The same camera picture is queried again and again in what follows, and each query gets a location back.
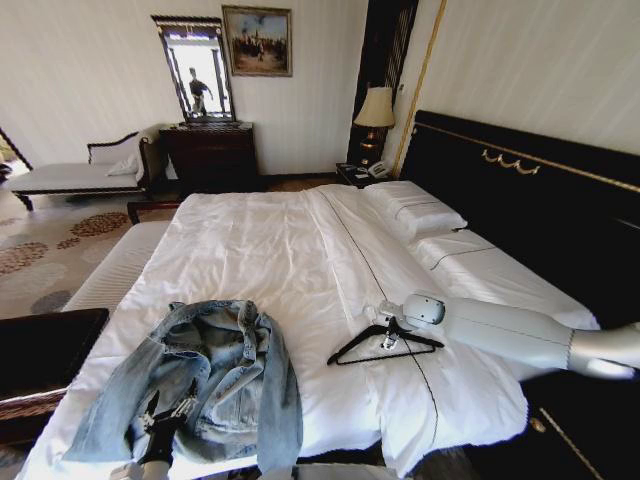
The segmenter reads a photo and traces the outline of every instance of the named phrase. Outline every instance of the denim jacket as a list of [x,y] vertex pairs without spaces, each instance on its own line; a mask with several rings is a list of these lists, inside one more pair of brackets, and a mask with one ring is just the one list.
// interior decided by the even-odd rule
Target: denim jacket
[[277,324],[250,301],[173,303],[171,312],[113,372],[84,415],[64,460],[143,455],[140,416],[157,390],[157,412],[186,395],[198,403],[174,449],[194,461],[258,455],[265,472],[294,465],[302,444],[295,372]]

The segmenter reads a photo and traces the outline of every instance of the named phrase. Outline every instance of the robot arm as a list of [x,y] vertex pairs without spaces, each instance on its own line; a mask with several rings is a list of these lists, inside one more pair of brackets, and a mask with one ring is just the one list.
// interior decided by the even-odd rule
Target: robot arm
[[640,322],[616,330],[574,330],[543,313],[465,298],[416,293],[400,307],[386,304],[409,330],[441,324],[446,336],[540,368],[632,379],[640,370]]

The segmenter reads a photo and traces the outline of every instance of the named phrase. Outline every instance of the floor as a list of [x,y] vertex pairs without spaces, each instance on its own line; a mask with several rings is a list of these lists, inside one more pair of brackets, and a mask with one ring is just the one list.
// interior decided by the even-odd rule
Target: floor
[[[274,177],[267,190],[293,192],[327,183],[335,183],[335,177]],[[60,310],[131,226],[127,202],[140,200],[141,195],[36,196],[35,210],[27,212],[0,188],[0,319]],[[166,210],[149,212],[141,220],[172,215]],[[0,480],[13,478],[24,455],[0,449]],[[245,469],[229,478],[256,477],[255,469]],[[429,455],[413,478],[479,480],[462,449]]]

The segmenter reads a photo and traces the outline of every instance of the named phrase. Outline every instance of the framed painting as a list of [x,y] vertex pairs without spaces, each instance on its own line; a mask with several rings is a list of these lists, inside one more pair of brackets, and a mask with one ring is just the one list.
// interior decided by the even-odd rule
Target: framed painting
[[290,77],[291,10],[222,6],[232,75]]

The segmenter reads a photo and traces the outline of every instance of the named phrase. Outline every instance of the white bedsheet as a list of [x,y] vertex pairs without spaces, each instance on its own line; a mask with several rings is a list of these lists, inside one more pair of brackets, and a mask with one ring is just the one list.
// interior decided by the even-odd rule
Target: white bedsheet
[[[331,353],[372,322],[382,291],[400,303],[416,289],[440,292],[353,187],[192,195],[114,312],[19,478],[108,478],[117,465],[60,459],[113,369],[174,300],[250,299],[280,324],[302,399],[301,456],[365,448],[382,437],[387,465],[404,475],[431,450],[520,432],[526,400],[506,364],[447,341],[437,328],[429,336],[446,347],[436,354],[326,366]],[[352,356],[379,355],[378,345],[372,339]],[[177,456],[171,478],[253,463],[196,464]]]

